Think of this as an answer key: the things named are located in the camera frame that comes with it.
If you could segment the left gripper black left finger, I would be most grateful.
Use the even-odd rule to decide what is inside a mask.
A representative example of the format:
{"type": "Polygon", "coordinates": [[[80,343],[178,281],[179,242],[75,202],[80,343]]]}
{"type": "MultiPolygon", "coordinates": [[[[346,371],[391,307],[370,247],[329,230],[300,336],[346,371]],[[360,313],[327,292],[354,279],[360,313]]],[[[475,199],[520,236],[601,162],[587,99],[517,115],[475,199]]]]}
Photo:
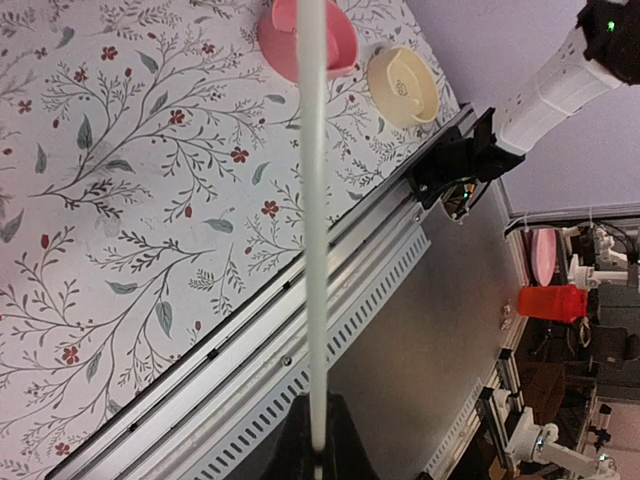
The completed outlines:
{"type": "Polygon", "coordinates": [[[316,473],[312,447],[309,396],[297,396],[283,423],[271,459],[260,480],[308,480],[316,473]]]}

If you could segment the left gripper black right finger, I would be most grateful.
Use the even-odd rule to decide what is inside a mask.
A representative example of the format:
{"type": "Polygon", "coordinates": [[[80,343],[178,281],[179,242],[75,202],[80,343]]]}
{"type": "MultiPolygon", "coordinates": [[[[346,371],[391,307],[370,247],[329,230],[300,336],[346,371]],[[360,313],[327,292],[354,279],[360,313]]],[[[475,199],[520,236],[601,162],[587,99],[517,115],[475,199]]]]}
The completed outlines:
{"type": "Polygon", "coordinates": [[[322,478],[379,480],[343,396],[328,394],[326,443],[321,454],[322,478]]]}

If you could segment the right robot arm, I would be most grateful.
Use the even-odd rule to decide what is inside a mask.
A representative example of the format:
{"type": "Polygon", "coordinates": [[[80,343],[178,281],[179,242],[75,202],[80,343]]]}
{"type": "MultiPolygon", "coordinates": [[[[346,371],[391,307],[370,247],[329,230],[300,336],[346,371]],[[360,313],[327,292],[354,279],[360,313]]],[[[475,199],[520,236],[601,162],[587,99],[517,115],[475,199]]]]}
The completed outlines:
{"type": "Polygon", "coordinates": [[[588,1],[556,53],[496,108],[496,144],[524,156],[590,101],[638,83],[639,3],[588,1]]]}

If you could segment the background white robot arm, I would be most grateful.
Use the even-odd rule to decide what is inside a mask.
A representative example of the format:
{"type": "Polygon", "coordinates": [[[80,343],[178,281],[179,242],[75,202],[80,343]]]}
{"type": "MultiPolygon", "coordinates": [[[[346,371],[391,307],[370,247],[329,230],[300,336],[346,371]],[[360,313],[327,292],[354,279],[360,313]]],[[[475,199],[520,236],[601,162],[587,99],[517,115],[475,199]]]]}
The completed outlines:
{"type": "MultiPolygon", "coordinates": [[[[377,479],[346,401],[330,393],[327,400],[326,440],[320,453],[311,441],[311,413],[307,394],[293,400],[263,479],[377,479]]],[[[502,449],[509,466],[521,462],[553,463],[585,479],[618,479],[610,456],[597,459],[559,445],[558,427],[540,426],[533,410],[522,410],[512,436],[502,449]]]]}

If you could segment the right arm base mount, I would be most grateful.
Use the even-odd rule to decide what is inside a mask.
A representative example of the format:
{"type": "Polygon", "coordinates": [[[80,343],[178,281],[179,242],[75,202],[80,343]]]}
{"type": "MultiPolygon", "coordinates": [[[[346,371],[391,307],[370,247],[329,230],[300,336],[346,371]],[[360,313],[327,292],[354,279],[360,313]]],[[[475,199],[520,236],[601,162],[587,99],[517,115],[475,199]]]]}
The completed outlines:
{"type": "Polygon", "coordinates": [[[476,181],[488,184],[524,162],[524,155],[510,153],[497,144],[495,111],[491,107],[475,121],[471,137],[463,138],[457,126],[449,128],[409,168],[412,193],[425,210],[454,187],[476,181]]]}

